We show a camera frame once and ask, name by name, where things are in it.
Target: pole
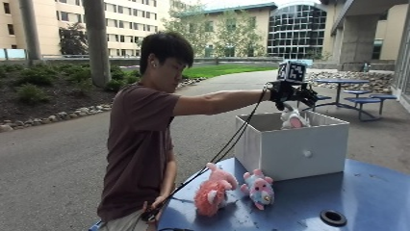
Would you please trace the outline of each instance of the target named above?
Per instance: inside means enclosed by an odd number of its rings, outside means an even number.
[[[26,57],[28,57],[28,63],[32,64],[34,60],[41,60],[33,1],[18,0],[18,4],[20,4],[22,28],[25,33]]]
[[[104,88],[110,81],[104,0],[84,0],[92,83]]]

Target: stuffed animal in box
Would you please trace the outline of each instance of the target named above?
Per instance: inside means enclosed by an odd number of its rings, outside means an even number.
[[[273,179],[265,176],[259,169],[254,170],[251,175],[249,172],[243,174],[245,184],[241,186],[242,193],[247,194],[259,210],[263,206],[273,204],[274,192],[271,188]]]
[[[226,191],[235,190],[238,183],[234,176],[213,163],[207,163],[206,168],[211,171],[209,179],[201,183],[193,200],[198,214],[210,217],[225,206]]]
[[[287,103],[283,103],[283,105],[285,109],[281,114],[281,120],[283,121],[282,129],[310,127],[309,118],[303,118],[299,115],[298,110],[291,105]]]

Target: man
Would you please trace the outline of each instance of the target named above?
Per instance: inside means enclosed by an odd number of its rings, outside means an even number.
[[[287,100],[291,88],[226,90],[198,96],[174,94],[182,71],[193,64],[193,50],[175,33],[155,33],[141,46],[141,82],[114,99],[108,138],[108,167],[97,214],[100,230],[154,230],[141,214],[173,192],[177,174],[169,133],[174,116],[214,115],[259,100]]]

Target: white box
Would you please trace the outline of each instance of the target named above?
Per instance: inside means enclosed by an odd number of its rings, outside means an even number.
[[[350,123],[310,111],[301,115],[311,127],[289,130],[281,130],[281,113],[253,115],[234,146],[246,171],[259,168],[274,181],[343,171]],[[247,117],[235,117],[237,129]]]

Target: curved glass building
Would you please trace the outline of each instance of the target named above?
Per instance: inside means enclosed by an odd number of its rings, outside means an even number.
[[[283,59],[311,59],[322,54],[325,7],[315,1],[294,1],[270,12],[267,54]]]

